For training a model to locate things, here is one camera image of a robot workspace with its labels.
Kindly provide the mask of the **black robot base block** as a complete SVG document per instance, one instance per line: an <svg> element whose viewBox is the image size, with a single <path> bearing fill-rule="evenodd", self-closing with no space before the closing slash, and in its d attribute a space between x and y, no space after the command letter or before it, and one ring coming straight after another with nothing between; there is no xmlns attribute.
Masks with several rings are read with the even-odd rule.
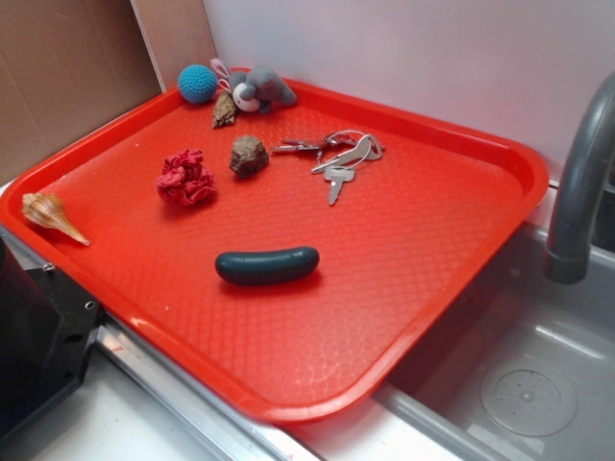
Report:
<svg viewBox="0 0 615 461"><path fill-rule="evenodd" d="M59 268L25 269L1 243L1 444L78 389L102 308Z"/></svg>

